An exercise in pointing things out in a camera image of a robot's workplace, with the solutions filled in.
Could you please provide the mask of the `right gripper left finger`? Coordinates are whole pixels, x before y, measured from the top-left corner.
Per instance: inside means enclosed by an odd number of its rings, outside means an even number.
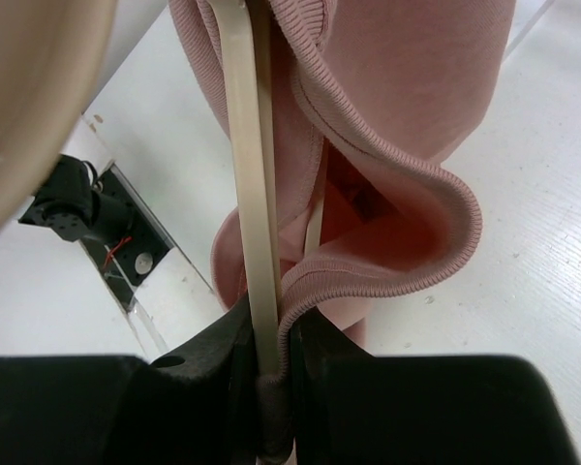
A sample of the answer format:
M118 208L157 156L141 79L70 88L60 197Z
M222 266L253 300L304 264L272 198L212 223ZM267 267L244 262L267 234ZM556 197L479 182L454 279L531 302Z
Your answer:
M258 374L250 302L140 368L122 396L108 464L254 464Z

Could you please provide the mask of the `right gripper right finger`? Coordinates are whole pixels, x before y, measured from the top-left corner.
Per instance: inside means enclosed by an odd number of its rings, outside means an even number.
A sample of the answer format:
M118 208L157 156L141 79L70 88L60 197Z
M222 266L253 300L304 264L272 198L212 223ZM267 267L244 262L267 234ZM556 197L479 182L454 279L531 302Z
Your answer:
M415 463L405 361L369 355L317 309L292 326L290 361L298 463Z

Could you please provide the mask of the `pink t-shirt with pixel print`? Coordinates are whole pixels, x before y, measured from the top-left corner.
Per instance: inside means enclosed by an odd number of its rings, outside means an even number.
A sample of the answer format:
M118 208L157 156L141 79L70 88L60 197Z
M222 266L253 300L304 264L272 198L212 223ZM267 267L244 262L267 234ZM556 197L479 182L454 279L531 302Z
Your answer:
M319 308L352 340L367 302L456 273L482 219L442 168L492 99L511 1L273 1L279 372L257 382L262 464L292 449L289 333Z

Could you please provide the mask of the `wooden clothes hanger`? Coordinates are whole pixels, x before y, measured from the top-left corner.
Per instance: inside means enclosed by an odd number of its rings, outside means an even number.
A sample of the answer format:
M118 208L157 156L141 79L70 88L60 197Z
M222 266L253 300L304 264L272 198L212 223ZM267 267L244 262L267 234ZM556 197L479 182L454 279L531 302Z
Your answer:
M258 374L278 365L268 9L215 1ZM106 54L112 1L0 1L0 231L58 162ZM134 356L0 356L0 464L108 464Z

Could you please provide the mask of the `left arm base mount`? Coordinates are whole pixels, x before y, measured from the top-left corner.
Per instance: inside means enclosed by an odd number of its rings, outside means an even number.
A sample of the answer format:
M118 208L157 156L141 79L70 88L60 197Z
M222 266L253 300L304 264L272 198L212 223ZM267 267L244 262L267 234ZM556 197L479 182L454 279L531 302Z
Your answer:
M91 162L66 154L18 222L81 245L125 313L139 285L173 248L116 166L97 171Z

